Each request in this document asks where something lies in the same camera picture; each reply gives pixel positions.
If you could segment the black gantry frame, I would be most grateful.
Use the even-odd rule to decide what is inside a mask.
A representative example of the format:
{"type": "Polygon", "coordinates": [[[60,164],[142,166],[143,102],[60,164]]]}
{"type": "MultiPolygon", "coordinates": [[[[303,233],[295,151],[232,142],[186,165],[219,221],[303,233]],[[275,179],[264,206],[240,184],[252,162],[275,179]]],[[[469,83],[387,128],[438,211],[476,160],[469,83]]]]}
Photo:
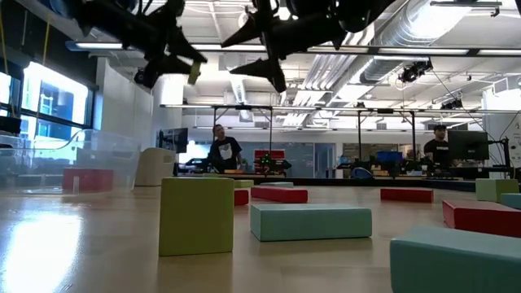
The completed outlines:
{"type": "Polygon", "coordinates": [[[361,141],[361,114],[362,112],[369,112],[372,114],[376,112],[380,115],[391,115],[391,114],[399,114],[404,119],[406,119],[411,125],[411,137],[412,137],[412,145],[413,145],[413,160],[417,159],[417,143],[416,143],[416,126],[415,126],[415,118],[416,114],[414,110],[407,110],[405,108],[395,109],[395,108],[359,108],[357,110],[357,139],[358,139],[358,156],[359,160],[362,159],[362,141],[361,141]]]}
{"type": "MultiPolygon", "coordinates": [[[[217,114],[217,109],[218,108],[221,108],[221,106],[215,106],[213,109],[214,109],[214,114],[217,114]]],[[[269,121],[269,143],[272,143],[272,132],[273,132],[273,125],[272,125],[272,119],[273,119],[273,108],[272,107],[268,107],[268,106],[252,106],[252,105],[244,105],[244,104],[241,104],[241,105],[236,105],[236,106],[222,106],[222,108],[225,108],[226,110],[230,109],[230,108],[233,108],[235,110],[239,110],[239,111],[251,111],[251,110],[258,110],[259,112],[261,112],[262,110],[266,110],[266,111],[269,111],[269,114],[270,114],[270,117],[268,118],[268,121],[269,121]]],[[[217,117],[214,116],[213,117],[213,126],[214,125],[217,125],[217,117]]]]}

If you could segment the white wall poster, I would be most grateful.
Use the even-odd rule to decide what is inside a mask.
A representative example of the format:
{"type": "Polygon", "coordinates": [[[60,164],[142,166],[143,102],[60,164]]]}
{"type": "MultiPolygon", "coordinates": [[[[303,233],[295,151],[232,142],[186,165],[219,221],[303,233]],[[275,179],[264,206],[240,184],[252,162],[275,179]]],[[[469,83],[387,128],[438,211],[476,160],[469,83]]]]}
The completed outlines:
{"type": "Polygon", "coordinates": [[[510,162],[516,167],[521,168],[521,120],[516,120],[506,131],[509,139],[510,162]]]}

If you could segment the small teal block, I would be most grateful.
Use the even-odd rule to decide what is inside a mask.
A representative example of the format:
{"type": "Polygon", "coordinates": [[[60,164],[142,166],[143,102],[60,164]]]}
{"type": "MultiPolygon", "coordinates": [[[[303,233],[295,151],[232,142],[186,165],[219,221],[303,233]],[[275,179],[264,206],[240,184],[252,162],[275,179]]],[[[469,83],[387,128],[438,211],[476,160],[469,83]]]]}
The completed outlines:
{"type": "Polygon", "coordinates": [[[501,204],[521,210],[521,193],[504,193],[501,195],[501,204]]]}

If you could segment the blue round object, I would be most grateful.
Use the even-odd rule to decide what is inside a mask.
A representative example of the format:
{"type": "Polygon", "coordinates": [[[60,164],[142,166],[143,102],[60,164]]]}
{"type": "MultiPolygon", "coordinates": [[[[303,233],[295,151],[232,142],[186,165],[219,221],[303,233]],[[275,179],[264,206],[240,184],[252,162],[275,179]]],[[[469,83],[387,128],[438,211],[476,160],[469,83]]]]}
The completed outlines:
{"type": "Polygon", "coordinates": [[[350,178],[357,180],[369,180],[373,179],[374,177],[371,171],[362,167],[355,167],[350,172],[350,178]]]}

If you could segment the black aluminium table frame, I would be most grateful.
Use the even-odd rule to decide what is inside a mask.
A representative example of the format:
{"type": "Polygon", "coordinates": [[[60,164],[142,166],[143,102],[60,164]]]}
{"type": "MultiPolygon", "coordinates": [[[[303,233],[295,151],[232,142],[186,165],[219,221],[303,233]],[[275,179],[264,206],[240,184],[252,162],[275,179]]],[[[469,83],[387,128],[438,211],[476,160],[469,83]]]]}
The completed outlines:
{"type": "Polygon", "coordinates": [[[253,180],[260,185],[266,182],[292,182],[294,186],[362,186],[362,187],[396,187],[396,188],[429,188],[475,192],[473,181],[446,181],[430,179],[336,179],[307,177],[275,177],[251,174],[186,174],[180,177],[226,177],[234,180],[253,180]]]}

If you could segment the small green block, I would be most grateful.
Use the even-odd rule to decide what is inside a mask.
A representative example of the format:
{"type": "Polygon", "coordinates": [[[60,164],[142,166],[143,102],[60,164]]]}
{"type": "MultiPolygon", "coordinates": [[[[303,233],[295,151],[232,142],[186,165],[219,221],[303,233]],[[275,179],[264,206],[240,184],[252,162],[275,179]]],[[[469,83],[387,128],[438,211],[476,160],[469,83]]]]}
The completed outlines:
{"type": "Polygon", "coordinates": [[[166,177],[160,189],[159,255],[227,253],[234,246],[234,181],[166,177]]]}
{"type": "Polygon", "coordinates": [[[475,194],[479,201],[501,202],[501,195],[519,193],[519,183],[515,179],[478,178],[475,180],[475,194]]]}

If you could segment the black box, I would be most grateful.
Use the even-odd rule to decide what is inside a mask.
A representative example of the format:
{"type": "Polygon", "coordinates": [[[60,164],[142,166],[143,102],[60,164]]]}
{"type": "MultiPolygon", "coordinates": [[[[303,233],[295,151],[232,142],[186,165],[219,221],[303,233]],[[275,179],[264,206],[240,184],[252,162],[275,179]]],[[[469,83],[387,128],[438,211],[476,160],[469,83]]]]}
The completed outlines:
{"type": "Polygon", "coordinates": [[[0,131],[18,135],[20,133],[20,126],[20,118],[0,116],[0,131]]]}

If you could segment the silver ventilation duct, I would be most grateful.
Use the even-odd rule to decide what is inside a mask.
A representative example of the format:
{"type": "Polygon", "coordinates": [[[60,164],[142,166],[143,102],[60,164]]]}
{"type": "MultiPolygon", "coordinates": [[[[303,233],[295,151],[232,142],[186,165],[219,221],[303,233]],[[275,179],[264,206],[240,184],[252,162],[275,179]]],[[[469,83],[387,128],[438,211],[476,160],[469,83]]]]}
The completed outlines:
{"type": "MultiPolygon", "coordinates": [[[[431,46],[452,30],[471,11],[470,7],[432,6],[431,1],[409,0],[383,31],[374,38],[376,46],[431,46]]],[[[373,58],[364,64],[355,81],[375,84],[403,61],[373,58]]]]}

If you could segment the blue screen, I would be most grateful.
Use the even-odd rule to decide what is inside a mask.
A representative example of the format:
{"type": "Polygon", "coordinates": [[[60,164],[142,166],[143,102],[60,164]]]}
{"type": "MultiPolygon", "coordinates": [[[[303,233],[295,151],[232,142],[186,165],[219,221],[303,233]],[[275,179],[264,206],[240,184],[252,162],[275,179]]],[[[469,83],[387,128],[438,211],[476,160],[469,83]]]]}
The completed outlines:
{"type": "Polygon", "coordinates": [[[378,151],[377,160],[383,162],[398,162],[403,160],[403,153],[400,151],[378,151]]]}

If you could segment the black monitor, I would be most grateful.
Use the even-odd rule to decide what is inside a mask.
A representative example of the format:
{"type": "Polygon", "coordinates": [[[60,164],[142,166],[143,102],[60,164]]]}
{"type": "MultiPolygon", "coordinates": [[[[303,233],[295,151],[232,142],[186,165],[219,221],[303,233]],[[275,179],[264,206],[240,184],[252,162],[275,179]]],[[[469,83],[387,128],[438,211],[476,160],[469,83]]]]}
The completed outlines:
{"type": "Polygon", "coordinates": [[[449,156],[452,160],[488,160],[488,135],[480,131],[448,131],[449,156]]]}
{"type": "Polygon", "coordinates": [[[156,146],[175,151],[177,154],[186,153],[188,145],[188,128],[161,129],[156,133],[156,146]]]}

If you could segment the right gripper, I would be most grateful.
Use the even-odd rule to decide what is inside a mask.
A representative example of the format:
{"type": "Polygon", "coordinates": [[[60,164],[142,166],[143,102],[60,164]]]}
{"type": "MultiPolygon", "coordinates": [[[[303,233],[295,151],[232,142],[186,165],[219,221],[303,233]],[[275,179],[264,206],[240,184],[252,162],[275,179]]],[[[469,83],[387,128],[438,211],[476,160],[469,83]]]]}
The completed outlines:
{"type": "Polygon", "coordinates": [[[325,7],[312,4],[308,14],[299,15],[297,20],[280,20],[274,17],[270,0],[254,0],[257,15],[249,15],[246,23],[221,43],[222,48],[239,45],[260,38],[268,58],[257,59],[230,70],[231,74],[264,77],[278,91],[286,90],[285,76],[279,60],[297,51],[331,42],[339,49],[346,31],[334,15],[335,0],[318,0],[325,7]]]}

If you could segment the long ceiling light bar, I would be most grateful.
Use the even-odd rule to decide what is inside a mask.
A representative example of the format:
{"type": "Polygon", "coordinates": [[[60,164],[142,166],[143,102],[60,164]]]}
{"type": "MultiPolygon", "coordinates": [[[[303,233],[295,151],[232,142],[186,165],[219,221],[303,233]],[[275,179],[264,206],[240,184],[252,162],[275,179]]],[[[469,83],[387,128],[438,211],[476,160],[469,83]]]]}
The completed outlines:
{"type": "MultiPolygon", "coordinates": [[[[192,46],[201,52],[252,52],[262,53],[262,45],[246,44],[222,48],[220,44],[194,43],[192,46]]],[[[402,55],[402,56],[436,56],[436,57],[470,57],[470,58],[521,58],[519,48],[452,48],[452,47],[403,47],[403,46],[341,46],[336,50],[333,46],[313,46],[297,54],[324,55],[402,55]]]]}

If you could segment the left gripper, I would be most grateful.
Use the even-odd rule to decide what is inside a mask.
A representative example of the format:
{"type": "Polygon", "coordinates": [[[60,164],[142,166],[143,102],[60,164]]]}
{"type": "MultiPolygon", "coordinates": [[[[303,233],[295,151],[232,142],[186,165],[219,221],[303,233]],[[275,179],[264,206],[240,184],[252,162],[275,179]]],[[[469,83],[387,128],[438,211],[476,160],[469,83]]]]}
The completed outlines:
{"type": "Polygon", "coordinates": [[[122,48],[137,49],[147,61],[144,87],[152,88],[161,75],[189,75],[191,66],[178,56],[197,63],[207,63],[207,58],[196,50],[186,39],[177,18],[185,9],[186,0],[165,0],[165,3],[150,11],[154,0],[138,0],[137,13],[125,25],[125,36],[121,38],[122,48]]]}

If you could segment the red cabinet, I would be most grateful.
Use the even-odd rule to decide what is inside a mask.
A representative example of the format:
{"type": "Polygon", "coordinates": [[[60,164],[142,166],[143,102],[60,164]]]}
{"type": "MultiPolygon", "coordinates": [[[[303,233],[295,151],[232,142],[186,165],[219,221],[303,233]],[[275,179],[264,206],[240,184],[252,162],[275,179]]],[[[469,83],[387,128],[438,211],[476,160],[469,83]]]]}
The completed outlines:
{"type": "Polygon", "coordinates": [[[270,158],[272,160],[284,160],[286,157],[284,150],[272,150],[272,151],[261,150],[261,149],[254,150],[254,160],[260,160],[267,155],[270,155],[270,158]]]}

